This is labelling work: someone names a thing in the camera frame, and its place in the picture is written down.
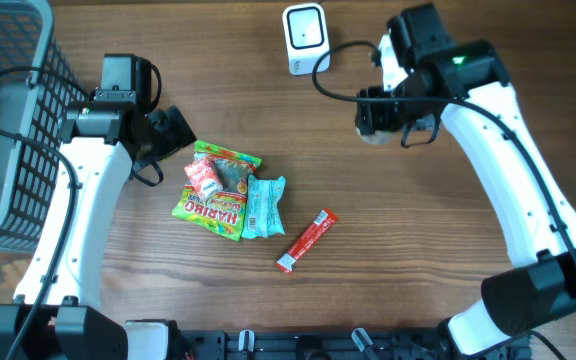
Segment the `red snack packet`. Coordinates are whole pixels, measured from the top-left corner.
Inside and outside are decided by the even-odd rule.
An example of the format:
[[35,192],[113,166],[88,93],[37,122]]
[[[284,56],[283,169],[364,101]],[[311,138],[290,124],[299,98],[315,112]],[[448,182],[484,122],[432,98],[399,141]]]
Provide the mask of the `red snack packet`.
[[295,240],[292,246],[276,261],[276,266],[284,273],[292,273],[294,264],[301,259],[317,241],[338,221],[338,216],[324,208],[312,223]]

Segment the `colourful candy bag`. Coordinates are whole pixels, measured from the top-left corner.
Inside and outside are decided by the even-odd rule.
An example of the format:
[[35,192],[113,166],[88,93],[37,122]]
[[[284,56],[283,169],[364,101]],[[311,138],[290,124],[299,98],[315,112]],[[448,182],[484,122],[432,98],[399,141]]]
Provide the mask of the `colourful candy bag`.
[[172,215],[239,241],[244,228],[248,177],[261,166],[262,160],[201,140],[195,143],[194,150],[194,160],[206,155],[214,157],[223,190],[202,201],[188,180]]

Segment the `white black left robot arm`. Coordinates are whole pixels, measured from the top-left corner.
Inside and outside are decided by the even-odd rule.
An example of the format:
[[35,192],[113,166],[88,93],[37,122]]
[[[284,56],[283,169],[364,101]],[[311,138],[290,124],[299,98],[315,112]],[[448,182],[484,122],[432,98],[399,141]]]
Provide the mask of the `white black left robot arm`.
[[0,304],[0,358],[184,358],[189,349],[175,321],[113,321],[100,310],[100,283],[134,166],[192,144],[194,133],[175,106],[145,113],[130,102],[77,102],[59,137],[62,163],[32,263],[13,302]]

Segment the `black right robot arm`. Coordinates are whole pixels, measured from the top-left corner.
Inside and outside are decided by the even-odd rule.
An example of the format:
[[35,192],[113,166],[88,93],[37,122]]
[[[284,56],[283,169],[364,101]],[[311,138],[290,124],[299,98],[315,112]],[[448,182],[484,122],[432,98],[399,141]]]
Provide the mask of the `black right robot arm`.
[[384,142],[417,129],[448,132],[502,229],[512,267],[485,279],[479,299],[448,320],[456,352],[475,357],[576,313],[576,211],[540,155],[493,46],[385,36],[372,61],[383,81],[356,96],[358,133]]

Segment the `teal snack pouch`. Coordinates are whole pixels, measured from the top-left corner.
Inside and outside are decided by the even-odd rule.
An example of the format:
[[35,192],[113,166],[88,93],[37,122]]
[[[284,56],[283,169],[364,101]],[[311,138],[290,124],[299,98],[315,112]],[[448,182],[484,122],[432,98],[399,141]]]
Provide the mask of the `teal snack pouch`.
[[273,235],[284,235],[284,227],[279,212],[286,179],[261,180],[254,175],[248,177],[247,206],[242,237],[254,239]]

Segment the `small red candy packet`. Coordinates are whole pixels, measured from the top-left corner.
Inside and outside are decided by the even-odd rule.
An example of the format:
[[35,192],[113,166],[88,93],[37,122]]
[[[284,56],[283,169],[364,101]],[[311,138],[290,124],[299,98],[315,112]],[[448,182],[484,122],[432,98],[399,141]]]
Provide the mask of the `small red candy packet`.
[[206,155],[184,167],[188,180],[200,200],[205,201],[223,190],[216,162],[213,156]]

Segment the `green lid sauce jar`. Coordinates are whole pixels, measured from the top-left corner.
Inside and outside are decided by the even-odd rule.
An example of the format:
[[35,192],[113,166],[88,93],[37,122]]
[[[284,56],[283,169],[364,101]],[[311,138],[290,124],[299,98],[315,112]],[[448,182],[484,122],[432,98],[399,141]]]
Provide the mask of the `green lid sauce jar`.
[[365,143],[379,146],[388,144],[395,135],[394,132],[379,131],[379,130],[377,130],[374,134],[366,134],[366,135],[363,135],[360,132],[360,130],[357,130],[357,134]]

